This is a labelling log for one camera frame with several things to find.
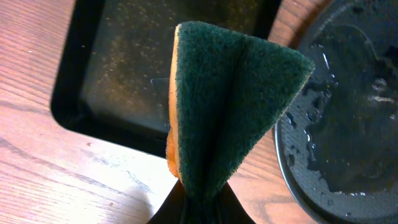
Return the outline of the black round tray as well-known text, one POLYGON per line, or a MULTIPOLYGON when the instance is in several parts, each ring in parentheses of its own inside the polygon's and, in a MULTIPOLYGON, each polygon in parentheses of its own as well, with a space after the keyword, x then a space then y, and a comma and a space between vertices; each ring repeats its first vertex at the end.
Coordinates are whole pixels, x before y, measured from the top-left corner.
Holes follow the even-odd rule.
POLYGON ((315 70, 274 131, 291 194, 320 223, 396 223, 397 0, 333 1, 297 48, 315 70))

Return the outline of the black rectangular tray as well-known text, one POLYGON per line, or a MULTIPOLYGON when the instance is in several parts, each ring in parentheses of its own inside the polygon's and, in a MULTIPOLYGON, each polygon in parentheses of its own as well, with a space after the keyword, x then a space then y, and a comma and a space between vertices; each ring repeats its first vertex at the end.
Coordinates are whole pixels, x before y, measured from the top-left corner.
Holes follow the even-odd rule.
POLYGON ((66 129, 165 156, 175 27, 203 21, 265 39, 275 0, 77 0, 50 109, 66 129))

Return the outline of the green and yellow sponge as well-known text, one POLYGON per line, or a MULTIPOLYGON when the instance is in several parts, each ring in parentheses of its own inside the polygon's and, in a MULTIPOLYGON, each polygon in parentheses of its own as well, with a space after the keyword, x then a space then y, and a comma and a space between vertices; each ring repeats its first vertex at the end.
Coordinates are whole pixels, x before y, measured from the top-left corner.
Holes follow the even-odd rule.
POLYGON ((215 197, 314 69, 258 37, 200 21, 176 27, 167 158, 191 200, 215 197))

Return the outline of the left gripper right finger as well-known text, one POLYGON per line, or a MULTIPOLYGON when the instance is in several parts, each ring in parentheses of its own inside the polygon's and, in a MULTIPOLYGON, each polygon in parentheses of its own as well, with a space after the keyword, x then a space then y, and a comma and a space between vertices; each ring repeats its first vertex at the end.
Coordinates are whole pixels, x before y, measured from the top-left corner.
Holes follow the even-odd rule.
POLYGON ((217 195, 218 224, 255 224, 246 213, 229 183, 225 183, 217 195))

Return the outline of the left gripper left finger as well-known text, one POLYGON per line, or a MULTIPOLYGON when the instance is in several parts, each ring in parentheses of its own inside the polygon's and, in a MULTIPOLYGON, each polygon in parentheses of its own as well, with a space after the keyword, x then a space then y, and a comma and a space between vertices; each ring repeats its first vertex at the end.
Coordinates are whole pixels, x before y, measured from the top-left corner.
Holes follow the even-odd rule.
POLYGON ((186 208, 185 190, 178 180, 147 224, 184 224, 186 208))

